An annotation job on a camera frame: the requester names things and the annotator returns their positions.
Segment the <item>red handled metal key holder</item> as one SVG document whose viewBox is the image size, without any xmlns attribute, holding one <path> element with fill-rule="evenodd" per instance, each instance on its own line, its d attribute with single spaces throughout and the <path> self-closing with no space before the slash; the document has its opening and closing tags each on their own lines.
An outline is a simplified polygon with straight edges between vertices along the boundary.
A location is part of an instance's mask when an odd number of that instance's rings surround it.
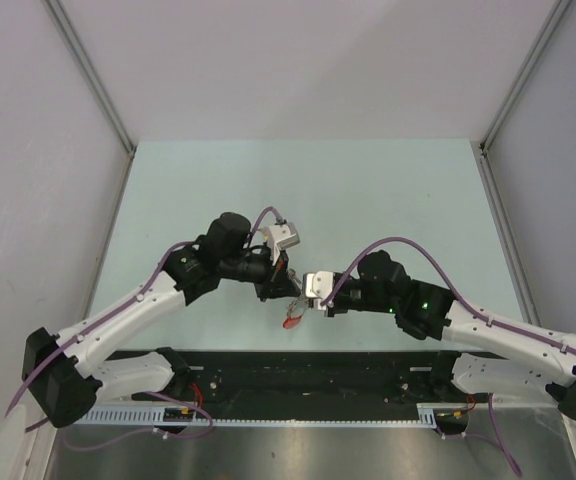
<svg viewBox="0 0 576 480">
<path fill-rule="evenodd" d="M 286 330 L 295 328 L 301 322 L 308 308 L 309 304 L 307 299 L 295 298 L 292 300 L 287 307 L 282 327 Z"/>
</svg>

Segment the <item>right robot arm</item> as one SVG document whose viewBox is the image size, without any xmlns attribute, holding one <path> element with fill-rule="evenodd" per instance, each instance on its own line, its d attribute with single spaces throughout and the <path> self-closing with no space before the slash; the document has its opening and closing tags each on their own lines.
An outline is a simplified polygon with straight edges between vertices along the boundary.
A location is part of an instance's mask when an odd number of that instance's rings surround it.
<svg viewBox="0 0 576 480">
<path fill-rule="evenodd" d="M 471 362 L 458 358 L 431 373 L 429 388 L 441 401 L 462 392 L 497 393 L 505 386 L 521 392 L 529 386 L 554 400 L 576 421 L 576 334 L 506 319 L 461 297 L 451 284 L 415 280 L 383 250 L 356 260 L 356 277 L 321 271 L 307 275 L 316 307 L 333 317 L 349 311 L 390 314 L 407 335 L 475 347 L 501 357 L 513 367 L 504 380 L 487 367 L 475 374 Z"/>
</svg>

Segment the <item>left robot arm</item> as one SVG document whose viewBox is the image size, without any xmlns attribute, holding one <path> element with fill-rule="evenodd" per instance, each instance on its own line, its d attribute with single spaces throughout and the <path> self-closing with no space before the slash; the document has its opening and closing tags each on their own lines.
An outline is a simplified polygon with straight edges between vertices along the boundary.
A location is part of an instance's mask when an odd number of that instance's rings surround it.
<svg viewBox="0 0 576 480">
<path fill-rule="evenodd" d="M 133 394 L 175 400 L 189 387 L 190 368 L 172 348 L 123 360 L 113 354 L 155 321 L 190 306 L 223 280 L 251 284 L 260 301 L 296 298 L 287 251 L 300 241 L 293 223 L 278 217 L 263 227 L 225 212 L 206 233 L 164 253 L 154 272 L 133 292 L 93 317 L 51 334 L 45 328 L 25 342 L 22 385 L 43 422 L 56 428 L 82 419 L 96 403 Z"/>
</svg>

